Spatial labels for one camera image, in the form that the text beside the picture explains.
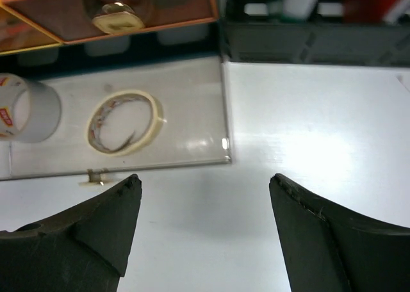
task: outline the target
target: masking tape roll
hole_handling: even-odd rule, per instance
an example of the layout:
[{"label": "masking tape roll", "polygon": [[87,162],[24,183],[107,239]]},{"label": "masking tape roll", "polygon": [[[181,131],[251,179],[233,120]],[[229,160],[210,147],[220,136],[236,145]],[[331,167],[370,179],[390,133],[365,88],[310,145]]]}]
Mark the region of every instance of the masking tape roll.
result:
[{"label": "masking tape roll", "polygon": [[[149,104],[151,109],[151,121],[148,128],[135,142],[133,142],[134,134],[132,134],[119,148],[112,150],[105,147],[101,142],[100,137],[101,127],[103,126],[105,119],[117,106],[134,101],[144,101]],[[141,90],[117,92],[105,98],[102,103],[98,105],[95,113],[88,121],[86,140],[94,150],[102,154],[107,156],[125,156],[150,144],[159,133],[162,123],[163,112],[161,103],[152,95]]]},{"label": "masking tape roll", "polygon": [[[18,105],[25,93],[28,103]],[[20,120],[19,114],[24,113],[27,116]],[[54,133],[60,116],[60,98],[51,87],[14,74],[0,74],[0,140],[41,142]]]}]

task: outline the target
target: black plastic crate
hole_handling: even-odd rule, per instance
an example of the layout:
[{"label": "black plastic crate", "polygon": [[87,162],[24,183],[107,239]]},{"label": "black plastic crate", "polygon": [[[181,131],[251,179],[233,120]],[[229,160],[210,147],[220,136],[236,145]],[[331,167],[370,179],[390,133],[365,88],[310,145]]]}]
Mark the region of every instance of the black plastic crate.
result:
[{"label": "black plastic crate", "polygon": [[[247,4],[272,0],[227,0],[225,39],[237,62],[410,67],[410,21],[395,26],[342,24],[318,6],[303,23],[281,23],[271,15],[249,15]],[[342,0],[319,0],[320,3]]]}]

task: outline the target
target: tape inner ring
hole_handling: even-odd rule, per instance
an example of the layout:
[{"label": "tape inner ring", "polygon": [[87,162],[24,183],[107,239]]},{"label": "tape inner ring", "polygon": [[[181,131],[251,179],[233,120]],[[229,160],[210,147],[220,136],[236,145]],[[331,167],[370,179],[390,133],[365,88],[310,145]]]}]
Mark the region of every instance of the tape inner ring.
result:
[{"label": "tape inner ring", "polygon": [[[148,126],[144,129],[142,134],[138,135],[138,137],[134,131],[125,139],[123,143],[120,144],[119,147],[115,149],[108,148],[101,139],[101,129],[104,127],[104,123],[106,122],[108,116],[112,114],[116,108],[127,102],[140,101],[143,101],[149,105],[151,117]],[[132,127],[133,120],[136,120],[137,118],[138,115],[131,115],[129,116],[129,120],[126,122],[129,122],[130,127]],[[126,155],[130,152],[137,151],[150,143],[160,130],[161,124],[161,105],[153,96],[142,91],[120,92],[104,100],[103,103],[97,108],[88,125],[87,140],[95,150],[104,154],[113,156]]]}]

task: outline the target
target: beige masking tape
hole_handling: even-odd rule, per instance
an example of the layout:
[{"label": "beige masking tape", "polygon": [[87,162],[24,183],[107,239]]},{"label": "beige masking tape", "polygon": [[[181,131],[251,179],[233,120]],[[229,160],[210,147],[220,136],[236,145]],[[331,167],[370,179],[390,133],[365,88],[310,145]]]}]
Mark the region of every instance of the beige masking tape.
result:
[{"label": "beige masking tape", "polygon": [[60,115],[60,98],[51,87],[0,73],[0,140],[41,142],[54,133]]},{"label": "beige masking tape", "polygon": [[[147,102],[151,109],[151,121],[144,134],[136,141],[134,140],[134,134],[132,134],[127,140],[114,150],[109,149],[101,142],[101,127],[104,125],[104,121],[107,116],[117,107],[127,102]],[[86,140],[96,151],[108,156],[125,156],[129,153],[140,150],[146,145],[150,144],[156,135],[160,131],[163,123],[163,112],[161,103],[156,100],[152,95],[141,90],[126,90],[122,92],[114,93],[105,98],[100,105],[98,105],[95,113],[88,121]]]}]

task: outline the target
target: yellow label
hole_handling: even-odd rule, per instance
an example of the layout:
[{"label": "yellow label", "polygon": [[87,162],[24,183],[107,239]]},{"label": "yellow label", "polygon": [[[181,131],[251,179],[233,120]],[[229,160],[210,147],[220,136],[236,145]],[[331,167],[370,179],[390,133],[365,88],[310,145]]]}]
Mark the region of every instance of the yellow label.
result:
[{"label": "yellow label", "polygon": [[138,31],[145,24],[136,15],[129,12],[111,13],[93,19],[93,24],[107,34],[122,34]]}]

